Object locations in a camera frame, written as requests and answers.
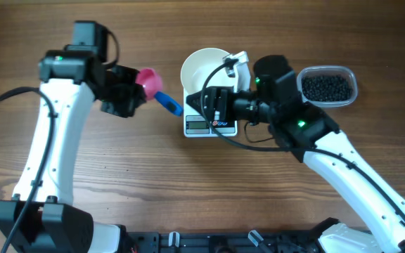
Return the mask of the pink scoop blue handle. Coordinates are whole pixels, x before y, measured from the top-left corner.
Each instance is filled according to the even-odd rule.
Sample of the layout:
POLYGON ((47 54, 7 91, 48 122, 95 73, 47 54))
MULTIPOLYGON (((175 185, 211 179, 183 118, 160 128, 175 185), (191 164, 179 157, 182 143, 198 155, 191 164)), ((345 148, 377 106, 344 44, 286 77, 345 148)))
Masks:
POLYGON ((143 68, 139 70, 136 77, 136 83, 140 84, 145 91, 146 100, 155 99, 173 115, 182 116, 184 109, 171 96, 165 94, 163 89, 162 77, 153 68, 143 68))

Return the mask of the white digital kitchen scale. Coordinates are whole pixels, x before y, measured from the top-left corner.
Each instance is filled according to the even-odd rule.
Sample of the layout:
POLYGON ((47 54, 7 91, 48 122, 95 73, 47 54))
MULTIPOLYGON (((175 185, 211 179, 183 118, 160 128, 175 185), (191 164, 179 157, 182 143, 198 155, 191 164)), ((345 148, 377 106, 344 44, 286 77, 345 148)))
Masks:
MULTIPOLYGON (((246 88, 248 88, 250 78, 251 75, 247 65, 240 66, 238 68, 238 87, 246 84, 246 88)), ((186 104, 185 99, 187 96, 188 94, 184 92, 184 135, 187 138, 217 137, 203 117, 186 104)))

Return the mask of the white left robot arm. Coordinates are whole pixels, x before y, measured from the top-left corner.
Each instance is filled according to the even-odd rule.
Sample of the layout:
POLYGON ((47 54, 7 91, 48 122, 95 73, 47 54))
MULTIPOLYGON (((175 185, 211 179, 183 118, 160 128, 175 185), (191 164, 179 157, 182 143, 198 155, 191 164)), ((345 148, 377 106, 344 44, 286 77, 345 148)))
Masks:
POLYGON ((114 39, 104 25, 78 20, 71 43, 40 60, 39 86, 0 95, 0 102, 29 92, 40 97, 25 168, 11 198, 0 200, 3 252, 135 251, 124 226, 95 222, 73 205, 77 151, 94 102, 99 100, 108 114, 127 118, 147 101, 138 71, 108 61, 108 42, 114 39))

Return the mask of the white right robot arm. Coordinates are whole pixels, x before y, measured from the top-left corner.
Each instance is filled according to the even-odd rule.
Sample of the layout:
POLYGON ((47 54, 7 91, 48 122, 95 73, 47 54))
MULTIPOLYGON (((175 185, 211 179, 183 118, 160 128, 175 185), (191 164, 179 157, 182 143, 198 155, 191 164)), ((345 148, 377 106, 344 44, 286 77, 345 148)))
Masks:
POLYGON ((313 252, 405 252, 405 199, 360 156, 321 108, 303 100, 285 57, 271 55, 248 67, 245 53, 196 51, 181 67, 186 103, 212 133, 217 121, 266 123, 275 152, 290 152, 324 178, 366 224, 336 219, 319 224, 313 252))

